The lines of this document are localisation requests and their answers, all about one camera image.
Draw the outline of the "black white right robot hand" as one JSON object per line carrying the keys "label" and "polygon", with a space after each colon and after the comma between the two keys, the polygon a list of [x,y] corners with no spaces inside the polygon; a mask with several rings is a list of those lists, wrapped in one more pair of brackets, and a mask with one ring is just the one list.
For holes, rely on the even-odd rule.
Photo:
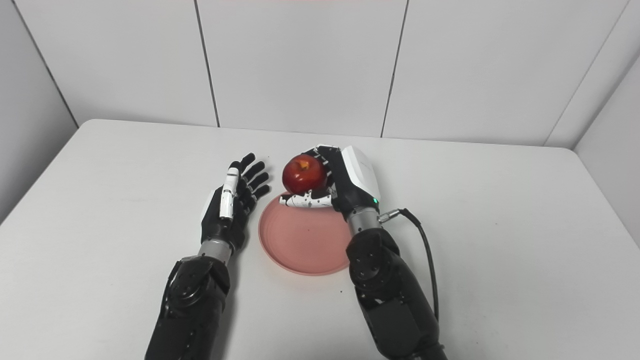
{"label": "black white right robot hand", "polygon": [[358,148],[317,145],[302,153],[320,165],[323,184],[288,190],[280,205],[292,208],[333,208],[344,219],[369,209],[380,214],[380,189],[369,158]]}

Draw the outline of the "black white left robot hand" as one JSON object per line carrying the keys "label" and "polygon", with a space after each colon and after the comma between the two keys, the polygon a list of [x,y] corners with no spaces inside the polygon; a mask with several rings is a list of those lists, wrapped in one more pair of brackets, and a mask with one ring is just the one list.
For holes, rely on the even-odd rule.
{"label": "black white left robot hand", "polygon": [[270,176],[253,152],[228,167],[222,186],[212,196],[201,221],[201,243],[222,240],[240,250],[247,239],[249,217],[258,200],[270,192]]}

